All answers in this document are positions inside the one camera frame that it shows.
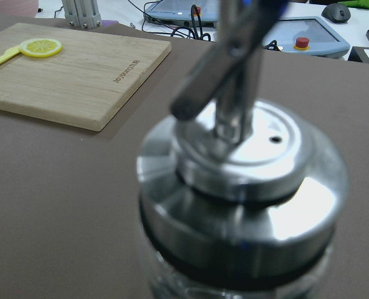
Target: computer mouse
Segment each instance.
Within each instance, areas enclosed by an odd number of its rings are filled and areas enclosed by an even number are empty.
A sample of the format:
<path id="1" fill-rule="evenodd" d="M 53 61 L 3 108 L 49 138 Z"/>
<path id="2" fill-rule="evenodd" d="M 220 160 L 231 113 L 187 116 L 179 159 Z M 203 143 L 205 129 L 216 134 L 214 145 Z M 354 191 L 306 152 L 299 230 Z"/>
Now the computer mouse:
<path id="1" fill-rule="evenodd" d="M 326 17 L 334 23 L 346 23 L 352 15 L 346 5 L 332 3 L 324 8 L 321 16 Z"/>

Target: yellow lemon slice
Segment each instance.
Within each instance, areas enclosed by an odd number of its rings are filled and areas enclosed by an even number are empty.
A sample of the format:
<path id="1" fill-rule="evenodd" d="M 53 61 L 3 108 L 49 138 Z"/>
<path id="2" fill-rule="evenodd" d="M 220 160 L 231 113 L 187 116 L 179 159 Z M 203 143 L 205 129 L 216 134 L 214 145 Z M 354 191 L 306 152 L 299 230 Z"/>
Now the yellow lemon slice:
<path id="1" fill-rule="evenodd" d="M 49 57 L 61 50 L 62 44 L 56 39 L 29 39 L 20 44 L 20 52 L 32 57 Z"/>

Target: brown table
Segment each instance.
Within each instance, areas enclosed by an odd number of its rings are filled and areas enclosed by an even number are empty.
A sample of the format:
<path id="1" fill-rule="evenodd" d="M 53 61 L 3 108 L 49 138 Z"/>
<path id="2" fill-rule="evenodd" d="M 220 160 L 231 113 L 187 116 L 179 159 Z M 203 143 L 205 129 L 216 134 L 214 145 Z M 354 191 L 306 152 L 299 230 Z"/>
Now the brown table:
<path id="1" fill-rule="evenodd" d="M 0 15 L 0 31 L 17 21 L 65 26 Z M 99 31 L 166 39 L 119 25 Z M 136 253 L 136 155 L 209 47 L 171 41 L 99 133 L 0 111 L 0 298 L 151 297 Z M 325 131 L 348 163 L 350 197 L 321 298 L 369 298 L 369 65 L 265 51 L 261 76 L 260 96 Z"/>

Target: pink container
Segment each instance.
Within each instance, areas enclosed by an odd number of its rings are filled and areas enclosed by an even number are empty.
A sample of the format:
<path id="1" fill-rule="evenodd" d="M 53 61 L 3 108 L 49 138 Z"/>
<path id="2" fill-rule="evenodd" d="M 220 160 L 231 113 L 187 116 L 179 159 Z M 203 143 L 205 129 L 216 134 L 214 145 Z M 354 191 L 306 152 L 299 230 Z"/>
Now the pink container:
<path id="1" fill-rule="evenodd" d="M 0 13 L 3 14 L 34 17 L 38 7 L 39 0 L 0 0 Z"/>

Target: cutting board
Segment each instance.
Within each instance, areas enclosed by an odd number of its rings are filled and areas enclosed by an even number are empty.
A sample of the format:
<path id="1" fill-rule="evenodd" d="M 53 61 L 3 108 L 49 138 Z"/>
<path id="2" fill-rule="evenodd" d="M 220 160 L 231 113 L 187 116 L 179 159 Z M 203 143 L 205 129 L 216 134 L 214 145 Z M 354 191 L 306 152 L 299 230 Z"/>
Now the cutting board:
<path id="1" fill-rule="evenodd" d="M 16 24 L 0 55 L 32 38 L 63 44 L 55 56 L 18 54 L 0 65 L 0 110 L 100 131 L 171 50 L 170 42 Z"/>

